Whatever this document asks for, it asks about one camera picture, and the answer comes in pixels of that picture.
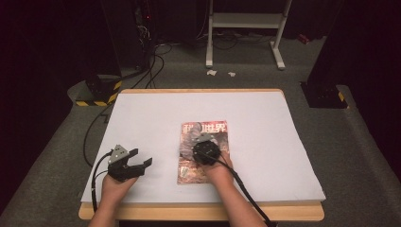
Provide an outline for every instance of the gray carpet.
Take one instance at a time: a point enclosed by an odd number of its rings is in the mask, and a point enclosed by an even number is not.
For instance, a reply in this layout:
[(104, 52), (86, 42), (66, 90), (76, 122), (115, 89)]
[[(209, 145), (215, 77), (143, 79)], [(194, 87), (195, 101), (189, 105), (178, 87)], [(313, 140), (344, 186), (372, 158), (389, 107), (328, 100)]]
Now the gray carpet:
[[(227, 43), (215, 43), (220, 47)], [(308, 45), (282, 40), (286, 70), (278, 71), (267, 43), (215, 48), (215, 76), (207, 76), (205, 47), (162, 46), (166, 64), (156, 78), (157, 88), (279, 88), (284, 91), (296, 129), (326, 193), (325, 218), (319, 222), (282, 222), (285, 226), (401, 226), (401, 186), (377, 148), (346, 86), (339, 86), (349, 108), (310, 109), (300, 81), (306, 81), (323, 40)], [(161, 67), (157, 60), (153, 72)], [(131, 87), (140, 77), (126, 79)], [(144, 88), (144, 79), (137, 87)], [(72, 87), (72, 100), (83, 83)], [(77, 107), (65, 118), (30, 169), (0, 218), (0, 226), (86, 226), (78, 217), (80, 197), (90, 174), (84, 162), (85, 133), (102, 107)], [(87, 139), (87, 155), (96, 157), (107, 124), (101, 117)], [(178, 226), (177, 223), (135, 222), (132, 226)]]

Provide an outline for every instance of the hand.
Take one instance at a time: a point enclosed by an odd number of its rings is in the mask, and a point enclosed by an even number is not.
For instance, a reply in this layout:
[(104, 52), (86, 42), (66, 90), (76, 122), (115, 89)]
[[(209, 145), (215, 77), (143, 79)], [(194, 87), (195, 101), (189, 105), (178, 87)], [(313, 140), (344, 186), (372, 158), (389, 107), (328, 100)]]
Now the hand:
[(107, 205), (115, 209), (137, 180), (131, 178), (121, 183), (107, 174), (103, 179), (100, 206)]
[[(230, 154), (227, 151), (222, 151), (218, 159), (229, 167), (233, 167), (233, 162), (231, 161)], [(234, 185), (233, 175), (226, 166), (216, 162), (212, 166), (201, 165), (201, 167), (209, 181), (215, 187)]]

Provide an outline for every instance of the person's left hand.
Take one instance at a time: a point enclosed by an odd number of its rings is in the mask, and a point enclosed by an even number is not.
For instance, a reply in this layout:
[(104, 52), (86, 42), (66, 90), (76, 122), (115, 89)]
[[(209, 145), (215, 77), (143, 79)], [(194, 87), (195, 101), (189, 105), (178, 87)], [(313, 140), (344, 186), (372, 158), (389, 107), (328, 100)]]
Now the person's left hand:
[(100, 205), (116, 208), (137, 180), (138, 178), (131, 178), (121, 183), (107, 174), (103, 179)]

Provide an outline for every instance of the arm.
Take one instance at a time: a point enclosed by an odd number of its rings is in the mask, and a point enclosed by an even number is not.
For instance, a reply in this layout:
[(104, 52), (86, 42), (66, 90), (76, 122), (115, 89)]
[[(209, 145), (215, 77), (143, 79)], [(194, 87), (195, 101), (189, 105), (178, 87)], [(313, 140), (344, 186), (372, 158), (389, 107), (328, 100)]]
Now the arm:
[(89, 227), (114, 226), (115, 211), (136, 180), (138, 179), (131, 178), (121, 183), (107, 174), (103, 179), (100, 204)]
[[(228, 166), (233, 166), (227, 152), (223, 151), (219, 159), (222, 162), (226, 162)], [(218, 191), (232, 227), (266, 227), (263, 219), (259, 217), (253, 207), (234, 186), (233, 176), (227, 167), (215, 163), (212, 166), (202, 166), (202, 168)]]

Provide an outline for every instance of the magazine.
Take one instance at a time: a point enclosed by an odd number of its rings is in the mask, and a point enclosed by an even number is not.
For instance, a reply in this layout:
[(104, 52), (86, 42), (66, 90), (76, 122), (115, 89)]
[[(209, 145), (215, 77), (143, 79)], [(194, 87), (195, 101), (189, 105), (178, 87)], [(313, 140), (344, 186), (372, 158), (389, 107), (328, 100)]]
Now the magazine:
[(229, 151), (226, 121), (185, 122), (181, 126), (180, 156), (178, 163), (178, 184), (209, 183), (201, 166), (193, 158), (193, 141), (201, 133), (213, 135), (211, 140), (221, 151)]

